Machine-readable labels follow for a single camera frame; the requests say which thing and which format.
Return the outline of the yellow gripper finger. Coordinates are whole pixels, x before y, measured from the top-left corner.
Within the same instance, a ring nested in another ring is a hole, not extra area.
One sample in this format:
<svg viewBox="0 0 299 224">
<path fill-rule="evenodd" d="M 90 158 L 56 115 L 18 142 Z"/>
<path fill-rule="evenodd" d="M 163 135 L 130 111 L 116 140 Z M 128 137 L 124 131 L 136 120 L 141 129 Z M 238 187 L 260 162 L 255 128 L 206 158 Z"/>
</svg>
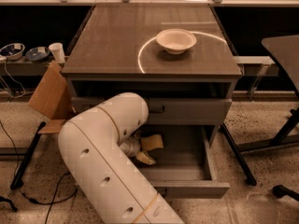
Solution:
<svg viewBox="0 0 299 224">
<path fill-rule="evenodd" d="M 139 151 L 136 155 L 135 158 L 146 165 L 154 165 L 156 163 L 156 160 L 153 159 L 147 151 Z"/>
</svg>

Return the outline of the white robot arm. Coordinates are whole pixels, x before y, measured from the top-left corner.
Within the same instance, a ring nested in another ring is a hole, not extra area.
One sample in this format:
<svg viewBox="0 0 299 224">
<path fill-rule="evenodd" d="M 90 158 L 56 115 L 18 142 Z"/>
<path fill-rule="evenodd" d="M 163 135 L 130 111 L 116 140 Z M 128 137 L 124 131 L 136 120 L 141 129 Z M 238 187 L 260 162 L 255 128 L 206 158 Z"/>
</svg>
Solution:
<svg viewBox="0 0 299 224">
<path fill-rule="evenodd" d="M 64 163 L 106 224 L 184 224 L 120 149 L 148 115 L 144 99 L 125 92 L 76 115 L 59 133 Z"/>
</svg>

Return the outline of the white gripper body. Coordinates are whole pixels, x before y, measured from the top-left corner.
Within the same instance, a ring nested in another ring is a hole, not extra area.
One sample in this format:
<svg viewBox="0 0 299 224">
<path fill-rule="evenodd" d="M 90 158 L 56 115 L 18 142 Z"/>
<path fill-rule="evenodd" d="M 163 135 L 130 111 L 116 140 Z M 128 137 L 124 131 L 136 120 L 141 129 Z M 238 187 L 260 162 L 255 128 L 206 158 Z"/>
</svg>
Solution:
<svg viewBox="0 0 299 224">
<path fill-rule="evenodd" d="M 130 136 L 120 145 L 120 149 L 126 156 L 134 157 L 141 150 L 141 146 L 138 139 Z"/>
</svg>

